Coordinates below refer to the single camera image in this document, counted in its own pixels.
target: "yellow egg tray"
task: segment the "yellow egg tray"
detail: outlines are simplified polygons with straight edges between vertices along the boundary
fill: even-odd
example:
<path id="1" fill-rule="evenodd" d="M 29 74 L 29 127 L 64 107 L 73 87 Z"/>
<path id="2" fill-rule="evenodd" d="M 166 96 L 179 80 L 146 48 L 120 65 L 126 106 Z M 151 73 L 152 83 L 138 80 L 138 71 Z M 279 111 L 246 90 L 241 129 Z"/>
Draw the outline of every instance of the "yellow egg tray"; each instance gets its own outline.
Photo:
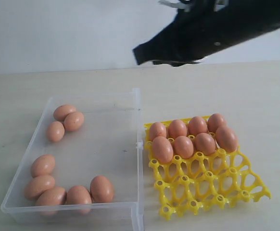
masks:
<path id="1" fill-rule="evenodd" d="M 209 116 L 203 116 L 203 118 L 207 121 Z M 188 124 L 190 119 L 182 119 L 182 121 Z M 162 123 L 168 127 L 171 121 Z M 234 207 L 239 200 L 249 202 L 253 199 L 254 202 L 258 202 L 262 196 L 271 198 L 269 189 L 261 178 L 251 170 L 251 163 L 240 152 L 240 148 L 232 153 L 227 153 L 224 149 L 219 148 L 210 156 L 196 152 L 189 159 L 182 159 L 179 155 L 174 155 L 170 163 L 159 163 L 154 158 L 152 142 L 148 141 L 151 125 L 144 125 L 146 129 L 144 148 L 149 151 L 149 166 L 153 169 L 156 180 L 154 188 L 160 193 L 161 208 L 159 214 L 167 220 L 170 220 L 174 213 L 182 216 L 188 210 L 196 215 L 200 208 L 207 211 L 213 205 L 223 209 L 225 204 Z M 189 138 L 193 140 L 194 136 L 189 135 Z M 234 161 L 237 157 L 242 159 L 238 165 Z M 248 175 L 254 177 L 254 182 L 250 185 L 245 183 Z M 225 182 L 230 182 L 230 185 L 225 186 Z M 208 189 L 201 193 L 205 184 L 208 184 Z M 179 187 L 183 188 L 181 196 L 177 195 Z M 171 192 L 171 196 L 165 192 L 166 189 Z"/>

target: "egg tray slot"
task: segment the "egg tray slot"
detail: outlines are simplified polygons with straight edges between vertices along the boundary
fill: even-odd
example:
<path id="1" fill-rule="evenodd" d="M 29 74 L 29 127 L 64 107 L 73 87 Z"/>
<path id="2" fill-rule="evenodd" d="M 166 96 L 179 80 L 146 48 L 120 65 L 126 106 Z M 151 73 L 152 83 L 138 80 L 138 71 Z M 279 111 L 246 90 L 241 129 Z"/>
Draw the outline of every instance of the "egg tray slot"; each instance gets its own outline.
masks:
<path id="1" fill-rule="evenodd" d="M 186 125 L 190 120 L 191 118 L 182 119 Z M 162 123 L 168 127 L 171 122 Z M 240 152 L 240 148 L 232 153 L 219 148 L 210 156 L 196 152 L 189 159 L 182 159 L 175 154 L 170 163 L 159 163 L 154 158 L 152 142 L 148 141 L 151 125 L 144 125 L 146 129 L 144 148 L 149 152 L 149 167 L 153 169 L 155 179 L 154 188 L 159 191 L 161 204 L 159 214 L 167 220 L 170 220 L 174 213 L 182 216 L 190 210 L 196 215 L 200 208 L 207 211 L 213 205 L 223 209 L 225 204 L 234 207 L 239 200 L 249 202 L 253 199 L 254 202 L 258 202 L 262 196 L 271 198 L 269 189 L 251 170 L 251 163 Z M 193 140 L 194 136 L 189 135 L 189 138 Z M 240 164 L 236 163 L 236 158 L 242 160 Z M 252 176 L 253 183 L 246 182 L 247 177 Z M 208 188 L 206 192 L 202 192 L 205 184 Z"/>

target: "table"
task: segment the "table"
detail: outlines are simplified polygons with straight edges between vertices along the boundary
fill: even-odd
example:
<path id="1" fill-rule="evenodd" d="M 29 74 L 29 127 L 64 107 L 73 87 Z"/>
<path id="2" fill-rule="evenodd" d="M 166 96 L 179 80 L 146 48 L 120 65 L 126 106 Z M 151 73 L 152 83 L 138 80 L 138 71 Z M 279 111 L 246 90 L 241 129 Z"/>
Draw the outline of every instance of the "table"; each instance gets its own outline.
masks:
<path id="1" fill-rule="evenodd" d="M 133 87 L 141 89 L 145 123 L 224 114 L 253 171 L 272 193 L 271 200 L 262 198 L 224 210 L 214 207 L 198 216 L 187 214 L 166 222 L 158 215 L 158 193 L 144 157 L 146 231 L 280 229 L 280 61 L 0 75 L 0 205 L 51 95 L 123 92 Z M 28 228 L 0 211 L 0 230 Z M 40 226 L 30 226 L 30 230 L 40 230 Z M 49 226 L 43 230 L 68 229 Z"/>

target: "transparent plastic container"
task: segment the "transparent plastic container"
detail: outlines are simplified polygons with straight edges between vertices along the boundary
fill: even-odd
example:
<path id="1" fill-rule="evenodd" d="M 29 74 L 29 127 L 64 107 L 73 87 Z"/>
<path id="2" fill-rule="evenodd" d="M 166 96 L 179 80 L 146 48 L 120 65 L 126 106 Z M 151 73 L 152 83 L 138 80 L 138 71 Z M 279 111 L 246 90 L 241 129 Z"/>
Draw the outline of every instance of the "transparent plastic container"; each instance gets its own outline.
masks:
<path id="1" fill-rule="evenodd" d="M 73 104 L 85 116 L 75 132 L 66 133 L 58 143 L 45 135 L 54 121 L 53 111 L 62 104 Z M 143 168 L 140 90 L 120 94 L 88 94 L 51 98 L 42 114 L 27 151 L 2 202 L 1 210 L 19 223 L 80 225 L 84 230 L 142 231 Z M 35 159 L 51 154 L 56 159 L 52 176 L 56 185 L 69 190 L 74 185 L 89 188 L 97 175 L 114 185 L 112 203 L 90 205 L 34 206 L 24 198 L 24 188 L 32 179 L 30 167 Z M 75 212 L 90 208 L 86 215 Z M 51 217 L 41 211 L 58 210 Z"/>

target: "chicken egg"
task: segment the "chicken egg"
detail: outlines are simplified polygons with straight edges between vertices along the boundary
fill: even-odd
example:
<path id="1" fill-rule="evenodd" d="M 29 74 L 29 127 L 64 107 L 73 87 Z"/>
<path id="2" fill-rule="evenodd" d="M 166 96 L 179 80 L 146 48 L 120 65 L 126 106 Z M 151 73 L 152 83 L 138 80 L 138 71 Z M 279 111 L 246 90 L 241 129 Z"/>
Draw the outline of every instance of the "chicken egg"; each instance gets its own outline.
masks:
<path id="1" fill-rule="evenodd" d="M 72 112 L 64 120 L 64 127 L 67 131 L 78 130 L 84 122 L 84 116 L 81 112 Z"/>
<path id="2" fill-rule="evenodd" d="M 214 138 L 208 133 L 200 133 L 194 139 L 197 151 L 204 155 L 211 155 L 216 151 L 216 142 Z"/>
<path id="3" fill-rule="evenodd" d="M 160 122 L 153 123 L 149 130 L 149 140 L 153 141 L 157 136 L 167 137 L 167 130 Z"/>
<path id="4" fill-rule="evenodd" d="M 93 178 L 90 184 L 90 191 L 96 203 L 110 203 L 115 194 L 112 183 L 104 176 Z"/>
<path id="5" fill-rule="evenodd" d="M 67 192 L 66 203 L 68 205 L 85 205 L 92 204 L 91 195 L 87 188 L 82 185 L 73 186 Z M 84 215 L 87 214 L 90 209 L 81 209 L 77 212 Z"/>
<path id="6" fill-rule="evenodd" d="M 187 127 L 182 120 L 175 119 L 169 125 L 169 137 L 175 139 L 179 136 L 187 136 Z"/>
<path id="7" fill-rule="evenodd" d="M 193 156 L 193 143 L 186 136 L 179 136 L 173 142 L 174 151 L 183 159 L 189 159 Z"/>
<path id="8" fill-rule="evenodd" d="M 71 104 L 64 104 L 53 113 L 53 118 L 58 121 L 64 121 L 68 114 L 77 111 L 76 107 Z"/>
<path id="9" fill-rule="evenodd" d="M 220 148 L 228 153 L 234 152 L 238 148 L 238 139 L 235 132 L 227 127 L 220 126 L 216 131 L 216 141 Z"/>
<path id="10" fill-rule="evenodd" d="M 62 187 L 54 187 L 45 191 L 36 201 L 36 206 L 64 205 L 66 202 L 66 190 Z M 58 211 L 40 212 L 43 216 L 52 216 Z"/>
<path id="11" fill-rule="evenodd" d="M 46 190 L 52 189 L 55 185 L 55 180 L 50 175 L 42 175 L 33 178 L 25 187 L 25 198 L 34 201 L 42 195 Z"/>
<path id="12" fill-rule="evenodd" d="M 53 155 L 42 155 L 37 158 L 31 166 L 31 176 L 38 177 L 41 175 L 51 174 L 55 166 Z"/>
<path id="13" fill-rule="evenodd" d="M 193 117 L 188 123 L 188 131 L 191 135 L 207 132 L 207 124 L 205 119 L 200 116 Z"/>
<path id="14" fill-rule="evenodd" d="M 169 163 L 173 158 L 172 145 L 165 137 L 156 137 L 152 142 L 152 149 L 155 158 L 162 164 Z"/>
<path id="15" fill-rule="evenodd" d="M 52 122 L 47 128 L 46 136 L 51 142 L 59 142 L 65 134 L 64 126 L 61 122 Z"/>
<path id="16" fill-rule="evenodd" d="M 219 113 L 212 114 L 207 121 L 208 130 L 213 133 L 216 133 L 218 127 L 225 125 L 227 125 L 227 122 L 223 115 Z"/>

